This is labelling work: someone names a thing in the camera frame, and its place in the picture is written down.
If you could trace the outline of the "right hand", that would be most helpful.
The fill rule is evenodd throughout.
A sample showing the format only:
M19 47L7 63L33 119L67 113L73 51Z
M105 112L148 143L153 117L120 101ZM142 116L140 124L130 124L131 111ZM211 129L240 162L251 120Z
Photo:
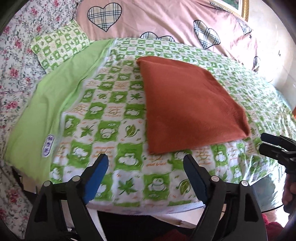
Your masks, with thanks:
M295 210L295 175L287 174L282 195L284 211L292 214Z

